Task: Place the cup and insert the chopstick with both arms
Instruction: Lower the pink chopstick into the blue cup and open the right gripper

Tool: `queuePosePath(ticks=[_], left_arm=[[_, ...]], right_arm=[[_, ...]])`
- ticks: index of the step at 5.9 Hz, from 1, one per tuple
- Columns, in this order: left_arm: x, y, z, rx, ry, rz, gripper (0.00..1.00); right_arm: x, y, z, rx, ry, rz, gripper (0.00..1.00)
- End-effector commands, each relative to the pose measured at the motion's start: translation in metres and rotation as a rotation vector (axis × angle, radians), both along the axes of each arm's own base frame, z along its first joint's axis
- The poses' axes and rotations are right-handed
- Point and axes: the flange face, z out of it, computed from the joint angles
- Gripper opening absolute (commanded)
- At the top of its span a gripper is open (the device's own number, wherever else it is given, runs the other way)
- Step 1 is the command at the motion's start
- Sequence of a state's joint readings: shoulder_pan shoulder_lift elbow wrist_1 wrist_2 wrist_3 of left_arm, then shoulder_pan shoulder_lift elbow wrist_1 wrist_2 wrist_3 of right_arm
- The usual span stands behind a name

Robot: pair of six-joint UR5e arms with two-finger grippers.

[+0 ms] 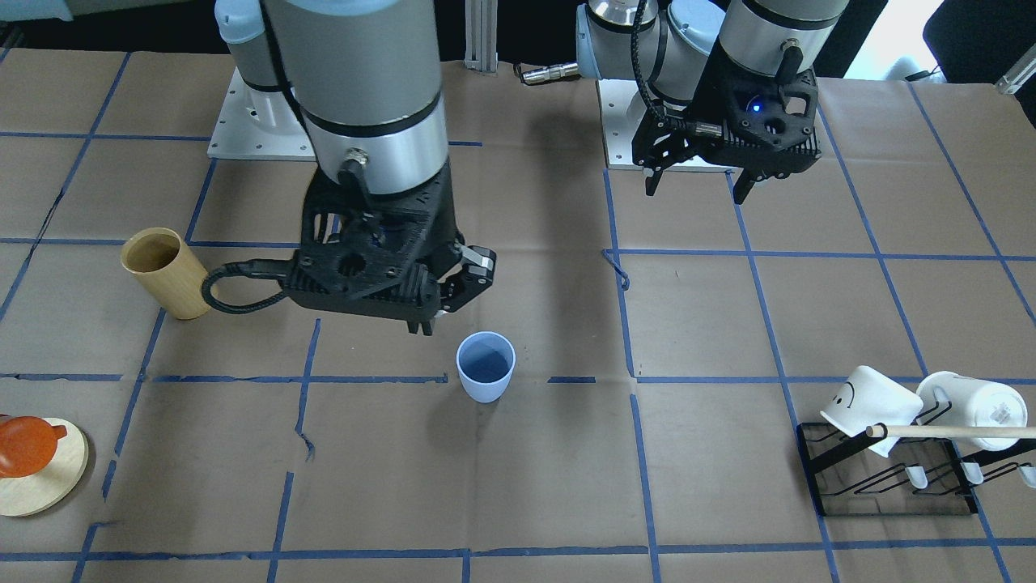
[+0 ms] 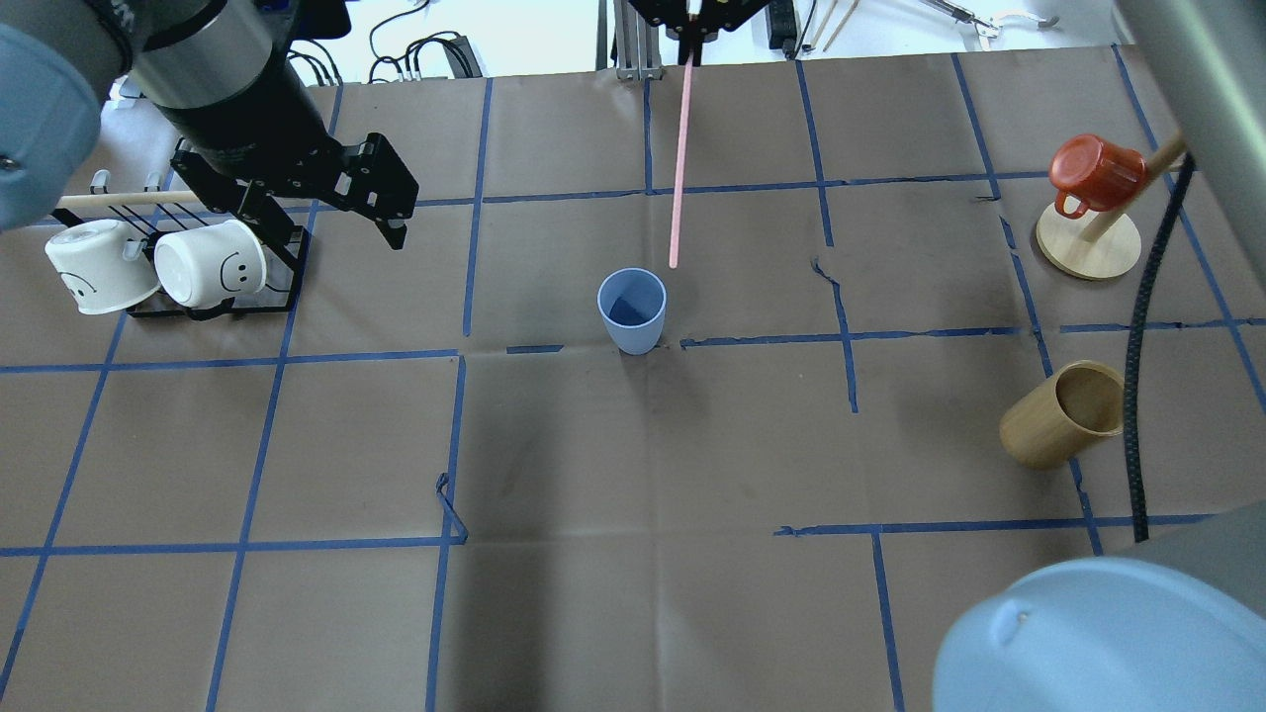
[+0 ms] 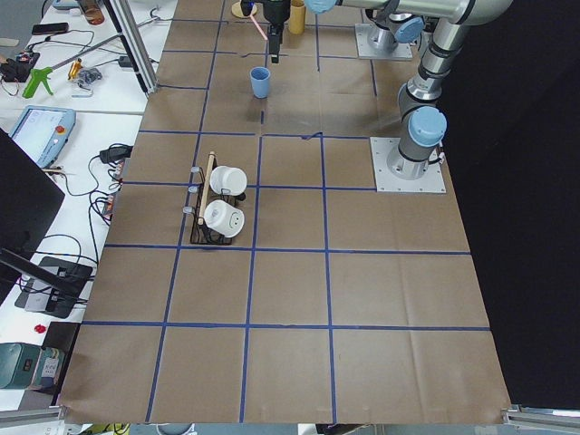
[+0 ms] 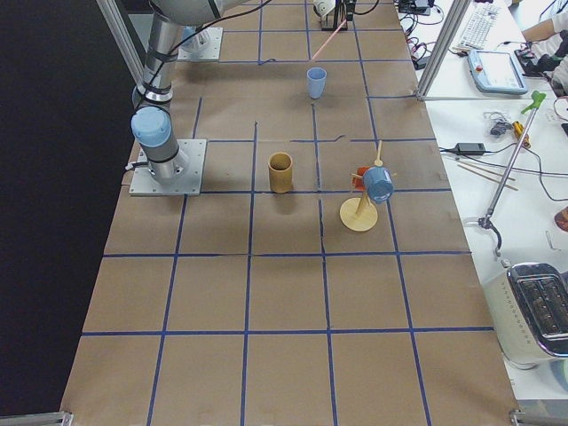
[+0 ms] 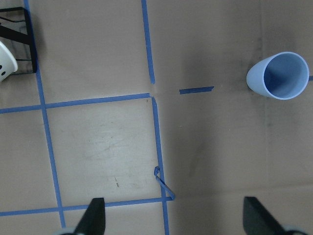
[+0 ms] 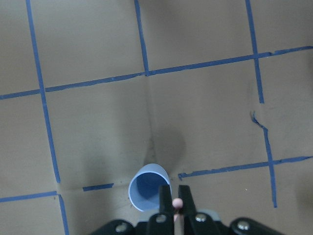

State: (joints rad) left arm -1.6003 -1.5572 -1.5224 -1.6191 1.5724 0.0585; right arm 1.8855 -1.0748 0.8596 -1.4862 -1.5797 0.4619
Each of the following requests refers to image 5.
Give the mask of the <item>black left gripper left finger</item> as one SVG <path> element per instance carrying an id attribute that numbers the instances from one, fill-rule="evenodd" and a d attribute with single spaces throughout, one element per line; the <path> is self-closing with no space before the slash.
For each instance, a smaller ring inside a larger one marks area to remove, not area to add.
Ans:
<path id="1" fill-rule="evenodd" d="M 75 235 L 103 235 L 105 233 L 104 198 L 93 198 L 74 230 Z"/>

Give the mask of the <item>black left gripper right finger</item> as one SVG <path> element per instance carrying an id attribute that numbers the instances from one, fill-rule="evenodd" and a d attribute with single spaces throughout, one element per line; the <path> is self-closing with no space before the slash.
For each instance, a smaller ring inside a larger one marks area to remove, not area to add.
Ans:
<path id="1" fill-rule="evenodd" d="M 285 229 L 256 197 L 246 196 L 243 202 L 243 228 L 247 235 L 282 235 Z"/>

